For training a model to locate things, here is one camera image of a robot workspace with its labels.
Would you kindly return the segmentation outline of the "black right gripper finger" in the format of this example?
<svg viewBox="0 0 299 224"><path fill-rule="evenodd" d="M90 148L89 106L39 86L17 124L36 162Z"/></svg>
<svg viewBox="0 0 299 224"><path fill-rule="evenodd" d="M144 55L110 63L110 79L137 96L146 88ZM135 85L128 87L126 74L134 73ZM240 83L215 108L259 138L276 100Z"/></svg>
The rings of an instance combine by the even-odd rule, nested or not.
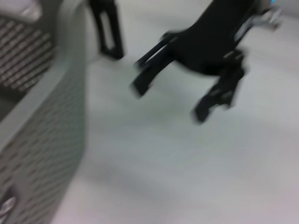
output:
<svg viewBox="0 0 299 224"><path fill-rule="evenodd" d="M204 123L214 106L225 105L227 108L230 108L238 83L244 74L245 71L241 66L221 70L216 84L201 98L193 110L196 121Z"/></svg>
<svg viewBox="0 0 299 224"><path fill-rule="evenodd" d="M142 97L150 88L155 77L175 60L169 44L177 38L177 35L164 35L152 49L136 61L138 76L132 82L132 89L138 97Z"/></svg>

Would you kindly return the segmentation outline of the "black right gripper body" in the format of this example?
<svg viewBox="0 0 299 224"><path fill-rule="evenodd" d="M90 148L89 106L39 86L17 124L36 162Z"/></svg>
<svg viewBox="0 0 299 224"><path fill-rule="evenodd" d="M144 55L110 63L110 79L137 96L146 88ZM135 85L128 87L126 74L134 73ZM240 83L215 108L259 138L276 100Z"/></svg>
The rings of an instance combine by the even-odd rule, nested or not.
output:
<svg viewBox="0 0 299 224"><path fill-rule="evenodd" d="M254 14L254 0L213 0L189 28L163 34L176 62L200 73L213 74L234 51L242 24Z"/></svg>

